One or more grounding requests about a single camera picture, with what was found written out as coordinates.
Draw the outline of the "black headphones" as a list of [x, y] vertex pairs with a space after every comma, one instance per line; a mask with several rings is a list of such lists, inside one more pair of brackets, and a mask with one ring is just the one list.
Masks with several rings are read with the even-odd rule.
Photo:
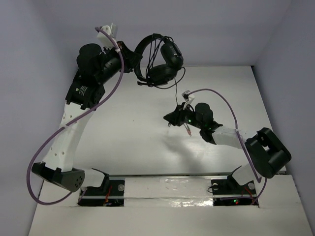
[[134, 67], [137, 84], [157, 88], [174, 80], [178, 71], [184, 68], [184, 58], [173, 38], [153, 33], [143, 38], [134, 52], [142, 58], [147, 47], [150, 50], [145, 74], [141, 71], [141, 60]]

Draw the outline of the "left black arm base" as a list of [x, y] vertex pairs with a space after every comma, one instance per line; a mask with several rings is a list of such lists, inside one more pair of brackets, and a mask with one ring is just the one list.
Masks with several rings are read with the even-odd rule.
[[81, 191], [78, 205], [81, 207], [123, 207], [124, 190], [124, 179], [110, 179], [105, 190], [87, 187], [86, 191]]

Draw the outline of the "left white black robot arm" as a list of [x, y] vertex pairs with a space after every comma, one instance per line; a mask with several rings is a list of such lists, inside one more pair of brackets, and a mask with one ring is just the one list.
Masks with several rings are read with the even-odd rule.
[[81, 188], [86, 173], [74, 168], [74, 156], [94, 111], [113, 95], [111, 91], [104, 96], [104, 84], [116, 73], [132, 72], [141, 59], [140, 53], [131, 51], [122, 41], [104, 49], [94, 43], [80, 48], [76, 59], [78, 70], [65, 98], [60, 127], [40, 147], [44, 149], [53, 142], [44, 159], [29, 164], [27, 186], [31, 185], [30, 174], [35, 174], [69, 192]]

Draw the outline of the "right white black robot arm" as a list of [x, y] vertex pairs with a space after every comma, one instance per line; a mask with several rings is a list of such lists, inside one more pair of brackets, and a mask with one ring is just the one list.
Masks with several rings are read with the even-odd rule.
[[202, 139], [213, 145], [223, 145], [243, 150], [248, 164], [238, 167], [228, 177], [227, 187], [232, 193], [239, 193], [250, 181], [271, 179], [292, 156], [276, 134], [263, 127], [256, 132], [229, 128], [214, 120], [213, 111], [206, 103], [195, 108], [182, 103], [164, 117], [170, 125], [191, 125], [199, 129]]

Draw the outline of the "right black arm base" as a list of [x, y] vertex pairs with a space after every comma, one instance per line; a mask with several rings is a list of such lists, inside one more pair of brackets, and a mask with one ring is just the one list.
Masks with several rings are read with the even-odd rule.
[[228, 179], [213, 179], [207, 192], [213, 195], [215, 207], [258, 205], [254, 181], [239, 185]]

